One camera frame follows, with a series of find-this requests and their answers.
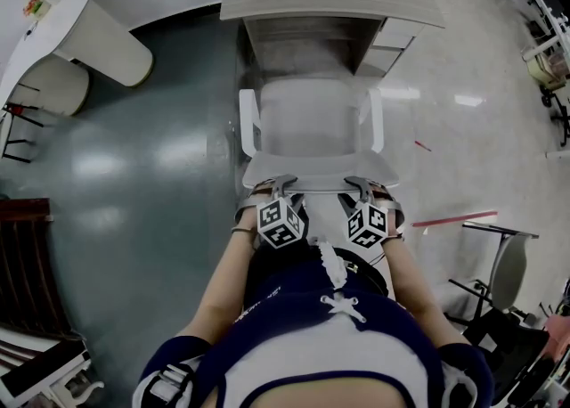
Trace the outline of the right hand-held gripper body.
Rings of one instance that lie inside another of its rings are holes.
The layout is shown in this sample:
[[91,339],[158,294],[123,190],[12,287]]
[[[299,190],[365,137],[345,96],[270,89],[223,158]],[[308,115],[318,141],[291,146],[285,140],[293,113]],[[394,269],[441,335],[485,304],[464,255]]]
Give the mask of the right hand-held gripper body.
[[360,248],[371,249],[383,241],[401,238],[403,225],[399,202],[382,200],[377,205],[358,200],[348,213],[347,238]]

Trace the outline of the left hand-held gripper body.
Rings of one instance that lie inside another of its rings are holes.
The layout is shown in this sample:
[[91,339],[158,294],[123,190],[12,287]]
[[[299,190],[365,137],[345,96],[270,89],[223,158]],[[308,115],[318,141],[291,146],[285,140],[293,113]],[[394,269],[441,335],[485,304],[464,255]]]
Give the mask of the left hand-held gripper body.
[[248,197],[238,207],[235,222],[241,220],[243,211],[256,211],[256,236],[260,242],[274,249],[282,249],[300,241],[305,233],[305,221],[297,216],[288,217],[289,203],[285,199],[271,201],[270,197]]

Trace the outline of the white chair with grey mesh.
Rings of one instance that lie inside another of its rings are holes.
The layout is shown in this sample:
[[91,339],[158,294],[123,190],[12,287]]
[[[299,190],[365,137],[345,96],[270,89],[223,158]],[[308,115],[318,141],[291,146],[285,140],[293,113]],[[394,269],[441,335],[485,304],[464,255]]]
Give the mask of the white chair with grey mesh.
[[275,80],[261,92],[242,89],[240,139],[249,163],[244,186],[291,174],[297,181],[287,194],[338,198],[356,187],[344,179],[355,175],[373,185],[395,186],[399,179],[382,158],[384,125],[377,89],[357,93],[331,78]]

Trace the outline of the person's left forearm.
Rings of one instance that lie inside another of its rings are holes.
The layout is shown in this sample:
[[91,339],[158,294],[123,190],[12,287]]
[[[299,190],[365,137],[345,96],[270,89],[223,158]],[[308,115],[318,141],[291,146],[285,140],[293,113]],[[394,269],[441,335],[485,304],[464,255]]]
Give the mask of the person's left forearm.
[[[253,208],[245,210],[237,226],[256,230],[256,211]],[[195,315],[178,336],[197,337],[213,345],[238,319],[243,308],[255,238],[256,234],[231,235]]]

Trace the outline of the black mesh office chair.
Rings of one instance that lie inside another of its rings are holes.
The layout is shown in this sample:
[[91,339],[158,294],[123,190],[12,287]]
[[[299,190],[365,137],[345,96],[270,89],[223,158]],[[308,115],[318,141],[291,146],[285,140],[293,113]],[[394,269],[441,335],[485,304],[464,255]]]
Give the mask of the black mesh office chair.
[[523,408],[547,383],[555,362],[543,351],[549,340],[544,329],[525,327],[492,309],[467,322],[463,335],[484,354],[494,381],[492,406],[507,402]]

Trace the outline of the person's black trousers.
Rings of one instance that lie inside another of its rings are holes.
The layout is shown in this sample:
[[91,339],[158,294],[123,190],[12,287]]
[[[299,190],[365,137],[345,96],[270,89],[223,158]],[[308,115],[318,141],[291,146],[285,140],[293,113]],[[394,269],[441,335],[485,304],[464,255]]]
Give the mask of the person's black trousers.
[[[348,289],[388,295],[386,280],[377,269],[348,249],[335,247],[334,251],[344,262]],[[322,266],[322,253],[318,246],[301,240],[275,249],[263,242],[249,263],[243,306],[253,306],[277,289],[307,292],[329,286],[330,279]]]

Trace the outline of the long red floor strip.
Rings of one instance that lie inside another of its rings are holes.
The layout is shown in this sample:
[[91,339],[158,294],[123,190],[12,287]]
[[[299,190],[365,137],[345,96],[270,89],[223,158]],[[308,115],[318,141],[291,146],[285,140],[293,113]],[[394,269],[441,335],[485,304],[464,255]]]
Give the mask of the long red floor strip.
[[432,219],[432,220],[427,220],[427,221],[419,221],[419,222],[412,223],[411,226],[416,227],[416,228],[425,228],[425,227],[430,227],[430,226],[434,226],[434,225],[465,222],[465,221],[470,221],[470,220],[474,220],[474,219],[487,218],[487,217],[492,217],[492,216],[497,216],[497,215],[498,215],[498,212],[496,210],[486,210],[486,211],[468,213],[468,214],[464,214],[464,215],[460,215],[460,216],[449,216],[449,217],[445,217],[445,218],[437,218],[437,219]]

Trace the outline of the person's navy white top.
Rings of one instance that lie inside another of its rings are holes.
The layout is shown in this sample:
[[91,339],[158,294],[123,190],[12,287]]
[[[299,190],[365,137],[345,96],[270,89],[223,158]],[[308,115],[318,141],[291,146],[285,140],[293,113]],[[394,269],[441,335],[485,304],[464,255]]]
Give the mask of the person's navy white top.
[[392,297],[277,289],[213,345],[167,340],[133,408],[491,408],[493,376],[470,343],[435,347]]

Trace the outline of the cream bin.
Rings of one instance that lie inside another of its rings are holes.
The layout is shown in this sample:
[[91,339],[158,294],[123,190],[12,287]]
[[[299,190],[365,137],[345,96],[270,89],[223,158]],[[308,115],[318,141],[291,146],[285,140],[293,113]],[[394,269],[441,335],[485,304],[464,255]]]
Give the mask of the cream bin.
[[531,77],[549,90],[564,86],[566,77],[570,75],[564,50],[561,47],[549,54],[539,53],[526,65]]

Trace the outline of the dark wooden slatted bench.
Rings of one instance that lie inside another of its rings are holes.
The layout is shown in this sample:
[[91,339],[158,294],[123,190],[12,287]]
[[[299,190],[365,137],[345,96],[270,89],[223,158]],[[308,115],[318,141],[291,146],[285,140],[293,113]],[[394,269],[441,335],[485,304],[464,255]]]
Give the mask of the dark wooden slatted bench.
[[32,336],[80,340],[53,275],[50,201],[0,199],[0,325]]

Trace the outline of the black white metal rack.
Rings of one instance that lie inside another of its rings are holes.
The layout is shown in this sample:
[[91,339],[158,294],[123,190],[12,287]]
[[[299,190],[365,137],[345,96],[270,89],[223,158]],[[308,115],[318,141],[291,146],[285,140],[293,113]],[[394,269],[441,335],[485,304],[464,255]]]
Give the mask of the black white metal rack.
[[0,407],[22,408],[43,396],[55,408],[78,408],[101,381],[91,381],[82,339],[54,339],[0,326]]

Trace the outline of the white curved table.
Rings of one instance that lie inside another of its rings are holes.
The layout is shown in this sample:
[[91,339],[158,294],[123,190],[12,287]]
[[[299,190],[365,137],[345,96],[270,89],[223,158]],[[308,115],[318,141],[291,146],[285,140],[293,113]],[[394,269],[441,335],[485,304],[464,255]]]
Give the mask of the white curved table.
[[55,115],[80,112],[95,70],[125,87],[143,83],[154,57],[93,0],[61,0],[24,34],[0,81],[0,117],[10,105]]

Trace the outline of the red flowers in box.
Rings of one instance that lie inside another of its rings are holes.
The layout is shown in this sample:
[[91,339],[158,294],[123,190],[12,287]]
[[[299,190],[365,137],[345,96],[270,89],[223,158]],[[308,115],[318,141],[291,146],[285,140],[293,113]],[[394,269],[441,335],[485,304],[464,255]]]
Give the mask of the red flowers in box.
[[28,0],[22,11],[27,18],[33,17],[36,20],[41,20],[50,7],[51,5],[45,0]]

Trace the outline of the grey chair with black frame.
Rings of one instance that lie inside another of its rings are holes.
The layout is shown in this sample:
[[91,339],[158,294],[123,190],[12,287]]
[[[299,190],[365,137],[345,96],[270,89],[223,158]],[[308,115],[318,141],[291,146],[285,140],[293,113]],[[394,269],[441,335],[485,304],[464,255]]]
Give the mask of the grey chair with black frame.
[[449,280],[454,286],[478,298],[473,320],[482,316],[483,305],[486,302],[492,309],[509,315],[512,321],[533,326],[536,322],[535,316],[515,307],[515,302],[527,268],[526,244],[529,240],[538,240],[540,235],[516,231],[495,224],[479,224],[474,221],[466,221],[462,227],[469,230],[497,233],[501,236],[493,260],[489,282],[474,279],[472,281],[473,288],[469,288],[453,279]]

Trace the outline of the black metal frame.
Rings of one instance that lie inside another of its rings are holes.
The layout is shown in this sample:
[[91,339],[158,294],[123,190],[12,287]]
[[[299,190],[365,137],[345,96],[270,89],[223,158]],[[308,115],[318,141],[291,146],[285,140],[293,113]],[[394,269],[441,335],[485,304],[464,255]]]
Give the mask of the black metal frame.
[[11,159],[25,164],[30,164],[30,159],[25,159],[15,155],[11,155],[7,152],[9,145],[27,143],[31,144],[31,141],[27,139],[11,139],[12,125],[16,118],[28,122],[31,125],[44,127],[45,125],[37,120],[26,117],[24,115],[25,110],[38,110],[38,107],[28,106],[13,102],[8,102],[0,110],[0,159]]

